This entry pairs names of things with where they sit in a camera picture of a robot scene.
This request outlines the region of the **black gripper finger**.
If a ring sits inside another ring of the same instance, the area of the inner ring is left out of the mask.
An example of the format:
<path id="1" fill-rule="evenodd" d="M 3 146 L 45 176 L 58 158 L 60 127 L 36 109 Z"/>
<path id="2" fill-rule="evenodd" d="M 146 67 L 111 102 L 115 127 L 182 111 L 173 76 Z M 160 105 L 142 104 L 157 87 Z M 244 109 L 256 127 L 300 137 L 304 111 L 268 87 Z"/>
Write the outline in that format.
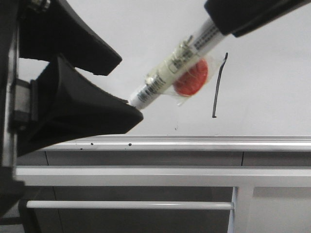
<path id="1" fill-rule="evenodd" d="M 22 0 L 20 57 L 49 62 L 62 54 L 74 67 L 107 76 L 122 61 L 121 56 L 76 14 L 65 0 L 51 0 L 39 12 Z"/>

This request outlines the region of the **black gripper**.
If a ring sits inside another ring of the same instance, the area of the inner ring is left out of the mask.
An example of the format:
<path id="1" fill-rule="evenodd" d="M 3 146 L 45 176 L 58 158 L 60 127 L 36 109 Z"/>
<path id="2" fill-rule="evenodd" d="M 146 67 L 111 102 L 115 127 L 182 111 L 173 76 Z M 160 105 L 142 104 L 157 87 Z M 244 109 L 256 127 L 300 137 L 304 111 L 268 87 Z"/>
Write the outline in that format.
<path id="1" fill-rule="evenodd" d="M 0 214 L 5 215 L 24 194 L 14 179 L 17 155 L 74 139 L 125 134 L 143 114 L 86 79 L 63 55 L 54 57 L 32 81 L 31 119 L 18 134 L 14 128 L 19 60 L 20 9 L 45 12 L 49 0 L 0 2 Z"/>

